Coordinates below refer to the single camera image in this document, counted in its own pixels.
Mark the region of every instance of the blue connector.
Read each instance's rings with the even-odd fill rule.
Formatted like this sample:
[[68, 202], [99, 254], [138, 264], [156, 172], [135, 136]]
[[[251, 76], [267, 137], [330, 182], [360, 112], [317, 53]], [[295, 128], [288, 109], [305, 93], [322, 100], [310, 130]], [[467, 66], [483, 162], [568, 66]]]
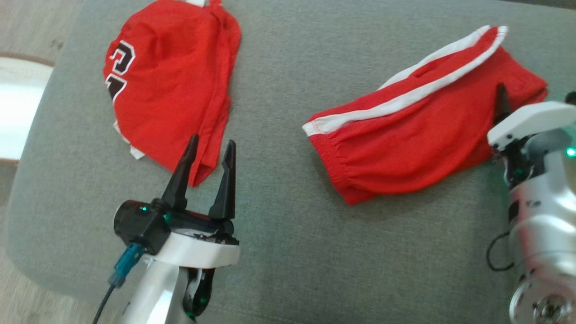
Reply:
[[114, 266], [114, 273], [108, 279], [108, 283], [120, 288], [126, 281], [126, 276], [132, 268], [140, 261], [144, 254], [144, 248], [137, 243], [130, 243]]

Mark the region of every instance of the wooden floor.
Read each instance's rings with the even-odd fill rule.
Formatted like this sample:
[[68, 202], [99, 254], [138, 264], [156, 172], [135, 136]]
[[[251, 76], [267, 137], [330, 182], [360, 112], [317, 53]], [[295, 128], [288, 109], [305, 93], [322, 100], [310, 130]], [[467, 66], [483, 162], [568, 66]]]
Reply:
[[[0, 53], [54, 64], [85, 0], [1, 0]], [[91, 323], [97, 305], [39, 287], [23, 276], [5, 253], [7, 200], [16, 172], [0, 161], [0, 323]], [[100, 323], [117, 314], [104, 311]]]

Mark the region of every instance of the gray fabric surface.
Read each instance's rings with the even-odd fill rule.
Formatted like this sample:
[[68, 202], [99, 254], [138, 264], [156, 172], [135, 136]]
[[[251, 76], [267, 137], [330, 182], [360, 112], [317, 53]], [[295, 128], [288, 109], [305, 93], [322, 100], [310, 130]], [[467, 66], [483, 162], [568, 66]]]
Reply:
[[[8, 253], [30, 278], [99, 301], [124, 246], [112, 218], [170, 174], [134, 160], [112, 129], [101, 69], [109, 42], [149, 0], [88, 1], [50, 79], [14, 183]], [[216, 272], [203, 323], [505, 323], [514, 279], [491, 273], [506, 189], [490, 163], [410, 195], [347, 206], [301, 125], [476, 28], [550, 82], [576, 88], [576, 13], [502, 1], [225, 1], [243, 38], [225, 140], [238, 144], [239, 265]], [[207, 212], [220, 170], [188, 192]], [[500, 246], [495, 262], [508, 262]], [[139, 268], [112, 296], [122, 307]]]

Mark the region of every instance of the white stripe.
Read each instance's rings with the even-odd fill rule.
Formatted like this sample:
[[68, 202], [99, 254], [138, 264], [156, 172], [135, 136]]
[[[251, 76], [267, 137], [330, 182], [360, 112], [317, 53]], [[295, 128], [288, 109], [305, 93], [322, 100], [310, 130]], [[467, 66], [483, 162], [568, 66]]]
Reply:
[[[468, 37], [465, 37], [465, 38], [463, 38], [457, 42], [454, 42], [454, 43], [452, 43], [448, 46], [445, 46], [442, 49], [432, 53], [431, 55], [427, 56], [424, 60], [422, 60], [420, 63], [426, 61], [427, 59], [432, 61], [435, 58], [440, 58], [440, 57], [443, 57], [445, 55], [449, 55], [449, 54], [451, 54], [450, 51], [458, 51], [458, 49], [462, 50], [462, 49], [468, 48], [468, 47], [474, 45], [475, 42], [478, 41], [480, 36], [483, 35], [486, 31], [487, 31], [486, 27], [482, 27], [482, 28], [478, 29], [476, 32], [469, 35]], [[373, 108], [370, 108], [370, 109], [350, 111], [350, 112], [345, 112], [343, 114], [328, 115], [328, 116], [324, 116], [324, 117], [319, 117], [317, 119], [314, 119], [314, 120], [304, 124], [302, 129], [304, 129], [304, 132], [306, 132], [306, 135], [309, 137], [312, 135], [316, 135], [316, 134], [329, 134], [329, 133], [337, 130], [338, 128], [340, 128], [344, 125], [347, 125], [351, 122], [386, 116], [386, 115], [392, 114], [394, 112], [400, 111], [403, 108], [409, 107], [410, 105], [424, 99], [426, 96], [430, 95], [431, 93], [438, 91], [438, 90], [442, 89], [443, 87], [455, 82], [456, 80], [458, 80], [462, 76], [466, 75], [467, 73], [469, 73], [470, 71], [472, 71], [473, 69], [478, 67], [484, 61], [486, 61], [490, 56], [492, 56], [492, 54], [496, 51], [496, 49], [498, 49], [498, 47], [502, 44], [502, 42], [504, 41], [504, 38], [506, 37], [507, 32], [508, 32], [508, 27], [506, 27], [506, 26], [498, 27], [498, 34], [497, 34], [496, 38], [494, 39], [494, 42], [492, 43], [490, 48], [488, 48], [484, 53], [480, 54], [477, 58], [470, 61], [469, 63], [467, 63], [463, 67], [457, 69], [456, 71], [454, 71], [452, 73], [447, 74], [446, 76], [444, 76], [438, 80], [435, 80], [431, 83], [423, 85], [420, 88], [416, 88], [416, 89], [409, 91], [409, 92], [407, 92], [401, 96], [398, 96], [398, 97], [396, 97], [396, 98], [394, 98], [388, 102], [379, 104], [379, 105], [377, 105]], [[420, 63], [411, 67], [411, 68], [408, 68], [407, 70], [412, 69], [410, 72], [410, 73], [412, 73], [416, 69], [420, 68], [420, 66], [419, 66]], [[408, 74], [404, 75], [405, 71], [402, 71], [402, 72], [396, 74], [394, 77], [392, 77], [386, 83], [392, 84], [394, 82], [398, 82], [398, 81], [402, 80], [401, 79], [402, 77], [406, 78], [410, 74], [408, 73]]]

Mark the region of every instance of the black cable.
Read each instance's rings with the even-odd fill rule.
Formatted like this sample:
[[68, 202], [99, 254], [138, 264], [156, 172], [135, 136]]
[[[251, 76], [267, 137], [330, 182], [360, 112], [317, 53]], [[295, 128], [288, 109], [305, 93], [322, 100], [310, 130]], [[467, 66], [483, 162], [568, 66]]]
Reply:
[[114, 286], [114, 285], [110, 285], [110, 288], [108, 288], [106, 295], [104, 295], [104, 299], [102, 300], [102, 302], [100, 303], [100, 306], [98, 307], [98, 311], [96, 312], [96, 316], [94, 316], [94, 320], [92, 321], [92, 324], [98, 323], [98, 319], [100, 318], [100, 315], [102, 315], [102, 310], [104, 310], [104, 305], [106, 305], [106, 302], [108, 301], [108, 298], [110, 298], [110, 295], [112, 294], [112, 291], [114, 290], [114, 288], [116, 288], [116, 286]]
[[494, 272], [502, 272], [502, 271], [508, 271], [510, 269], [512, 269], [514, 267], [514, 262], [512, 262], [511, 264], [505, 266], [504, 268], [496, 268], [493, 264], [492, 261], [490, 261], [490, 252], [492, 252], [492, 248], [494, 247], [494, 244], [496, 244], [496, 242], [499, 239], [505, 238], [508, 235], [510, 235], [510, 231], [506, 232], [506, 233], [502, 233], [498, 236], [496, 236], [495, 239], [492, 240], [492, 242], [490, 242], [490, 245], [488, 246], [488, 250], [486, 251], [486, 262], [488, 263], [488, 267], [490, 268], [490, 270], [494, 271]]

